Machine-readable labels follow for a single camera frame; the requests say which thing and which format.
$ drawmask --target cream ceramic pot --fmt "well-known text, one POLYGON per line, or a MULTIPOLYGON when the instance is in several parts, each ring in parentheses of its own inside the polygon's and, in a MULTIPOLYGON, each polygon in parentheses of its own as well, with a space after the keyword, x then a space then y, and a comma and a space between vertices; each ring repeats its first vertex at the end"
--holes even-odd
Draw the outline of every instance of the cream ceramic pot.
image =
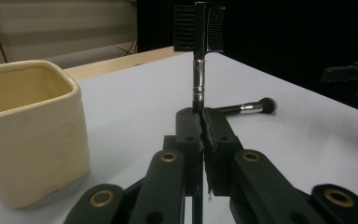
POLYGON ((53 63, 0 64, 2 203, 36 203, 89 167, 79 86, 53 63))

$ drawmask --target metal ferrule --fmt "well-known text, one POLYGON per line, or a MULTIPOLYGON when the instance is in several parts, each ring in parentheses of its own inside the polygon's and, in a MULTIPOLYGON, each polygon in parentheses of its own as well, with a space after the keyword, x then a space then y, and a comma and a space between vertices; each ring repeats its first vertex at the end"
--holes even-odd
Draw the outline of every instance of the metal ferrule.
POLYGON ((263 105, 260 103, 249 103, 240 105, 241 114, 251 114, 263 111, 263 105))
POLYGON ((205 93, 205 61, 194 60, 193 62, 193 101, 204 102, 205 93))

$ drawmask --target makeup brush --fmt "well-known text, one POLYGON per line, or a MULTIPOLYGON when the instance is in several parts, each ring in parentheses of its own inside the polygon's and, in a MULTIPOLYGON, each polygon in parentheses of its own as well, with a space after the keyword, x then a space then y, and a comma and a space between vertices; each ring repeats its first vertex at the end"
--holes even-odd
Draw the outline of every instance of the makeup brush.
POLYGON ((258 102, 251 102, 243 105, 230 105, 224 107, 218 107, 226 116, 238 115, 238 114, 251 114, 251 113, 263 113, 272 114, 277 109, 277 103, 271 98, 263 98, 258 102))

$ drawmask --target white table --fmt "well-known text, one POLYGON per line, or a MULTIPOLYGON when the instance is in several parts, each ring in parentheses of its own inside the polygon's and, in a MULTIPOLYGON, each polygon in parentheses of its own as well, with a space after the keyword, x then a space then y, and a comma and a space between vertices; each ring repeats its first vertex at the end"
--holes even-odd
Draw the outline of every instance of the white table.
MULTIPOLYGON (((126 188, 145 176, 175 113, 191 106, 192 53, 79 82, 89 132, 89 173, 25 209, 0 204, 0 224, 63 223, 80 196, 101 184, 126 188)), ((206 106, 271 97, 273 115, 228 118, 245 148, 264 153, 298 189, 331 183, 358 195, 358 111, 220 54, 206 57, 206 106)), ((204 223, 234 223, 228 198, 204 197, 204 223)), ((191 223, 186 200, 186 223, 191 223)))

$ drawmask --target brush bristles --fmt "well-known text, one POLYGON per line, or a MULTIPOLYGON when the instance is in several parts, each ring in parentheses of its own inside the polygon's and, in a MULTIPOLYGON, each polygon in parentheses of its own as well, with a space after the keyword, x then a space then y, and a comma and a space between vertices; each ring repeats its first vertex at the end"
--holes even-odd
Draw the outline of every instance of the brush bristles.
POLYGON ((175 6, 173 13, 173 50, 194 50, 194 6, 175 6))
POLYGON ((223 52, 223 19, 225 10, 211 8, 208 16, 208 52, 223 52))
MULTIPOLYGON (((205 27, 206 52, 223 52, 223 19, 225 10, 222 7, 207 9, 205 27)), ((195 39, 195 7, 175 6, 173 11, 173 50, 193 51, 195 39)))
POLYGON ((263 105, 263 114, 272 114, 277 109, 277 103, 271 98, 263 98, 258 101, 258 103, 263 105))

